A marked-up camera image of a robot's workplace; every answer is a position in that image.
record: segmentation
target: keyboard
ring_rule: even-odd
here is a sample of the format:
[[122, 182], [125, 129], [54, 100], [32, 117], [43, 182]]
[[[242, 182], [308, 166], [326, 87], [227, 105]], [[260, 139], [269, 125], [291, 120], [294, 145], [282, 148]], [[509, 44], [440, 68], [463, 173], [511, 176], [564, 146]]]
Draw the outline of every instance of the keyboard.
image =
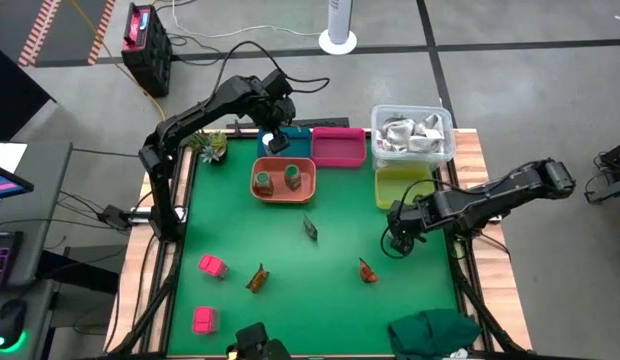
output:
[[0, 231], [0, 289], [8, 281], [22, 239], [21, 231]]

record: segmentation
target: green cloth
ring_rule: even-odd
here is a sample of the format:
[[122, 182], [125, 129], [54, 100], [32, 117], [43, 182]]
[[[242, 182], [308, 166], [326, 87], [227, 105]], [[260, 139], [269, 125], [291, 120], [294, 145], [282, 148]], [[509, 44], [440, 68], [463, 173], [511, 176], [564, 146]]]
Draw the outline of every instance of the green cloth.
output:
[[422, 311], [388, 325], [398, 360], [441, 359], [472, 345], [480, 332], [474, 320], [448, 309]]

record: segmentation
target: computer mouse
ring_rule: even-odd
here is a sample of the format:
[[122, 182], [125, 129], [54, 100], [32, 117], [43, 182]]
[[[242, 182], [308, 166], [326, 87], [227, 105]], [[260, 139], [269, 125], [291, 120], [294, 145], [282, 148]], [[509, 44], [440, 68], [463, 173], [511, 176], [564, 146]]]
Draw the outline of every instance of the computer mouse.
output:
[[26, 319], [28, 305], [21, 299], [12, 299], [0, 308], [0, 349], [8, 349], [19, 341]]

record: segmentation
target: computer screen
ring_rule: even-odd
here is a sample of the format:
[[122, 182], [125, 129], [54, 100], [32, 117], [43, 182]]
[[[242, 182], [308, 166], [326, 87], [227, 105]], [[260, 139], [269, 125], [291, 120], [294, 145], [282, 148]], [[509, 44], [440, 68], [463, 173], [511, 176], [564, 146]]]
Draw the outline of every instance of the computer screen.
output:
[[0, 199], [30, 192], [34, 185], [0, 168]]

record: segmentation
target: red power station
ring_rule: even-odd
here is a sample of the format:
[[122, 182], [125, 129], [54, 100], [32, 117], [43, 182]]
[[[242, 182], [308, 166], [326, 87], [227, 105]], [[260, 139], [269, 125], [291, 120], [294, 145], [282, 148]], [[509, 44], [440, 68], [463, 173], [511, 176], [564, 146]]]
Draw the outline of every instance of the red power station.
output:
[[148, 94], [152, 97], [168, 95], [172, 45], [154, 6], [130, 3], [121, 56]]

